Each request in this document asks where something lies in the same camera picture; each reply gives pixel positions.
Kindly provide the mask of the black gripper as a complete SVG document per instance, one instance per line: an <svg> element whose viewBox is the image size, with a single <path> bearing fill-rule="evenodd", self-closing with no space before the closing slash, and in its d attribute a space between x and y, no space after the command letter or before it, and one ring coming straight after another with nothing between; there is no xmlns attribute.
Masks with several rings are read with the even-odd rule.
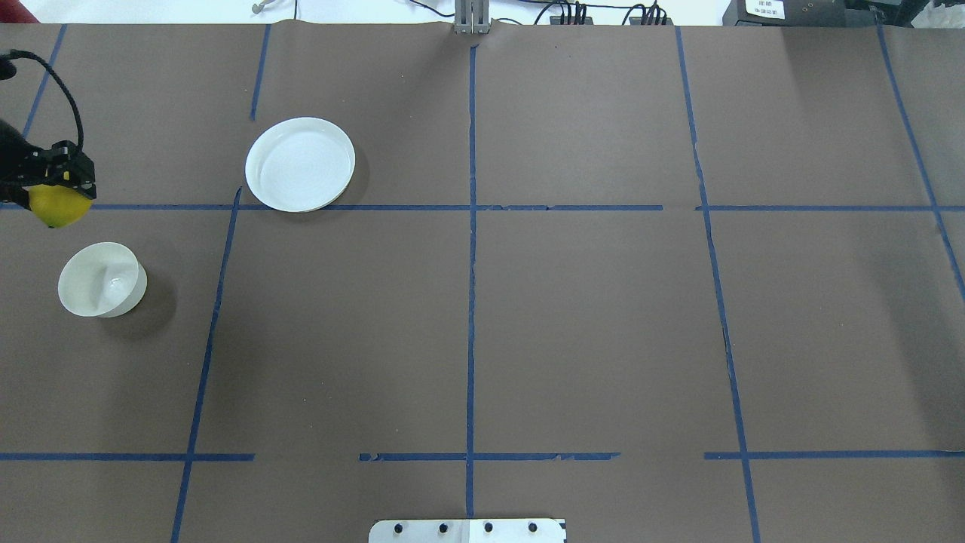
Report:
<svg viewBox="0 0 965 543"><path fill-rule="evenodd" d="M46 186L62 186L75 190L87 200L97 199L94 163L79 145L56 142L49 149L38 151L21 132L1 120L1 202L31 210L29 192L13 181L24 162L34 154L35 172Z"/></svg>

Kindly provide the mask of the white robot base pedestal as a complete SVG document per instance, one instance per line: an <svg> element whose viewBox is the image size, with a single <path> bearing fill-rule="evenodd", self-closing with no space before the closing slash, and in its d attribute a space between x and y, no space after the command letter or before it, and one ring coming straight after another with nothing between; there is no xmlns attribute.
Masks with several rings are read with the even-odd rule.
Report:
<svg viewBox="0 0 965 543"><path fill-rule="evenodd" d="M565 521L552 518L383 520L369 542L566 542Z"/></svg>

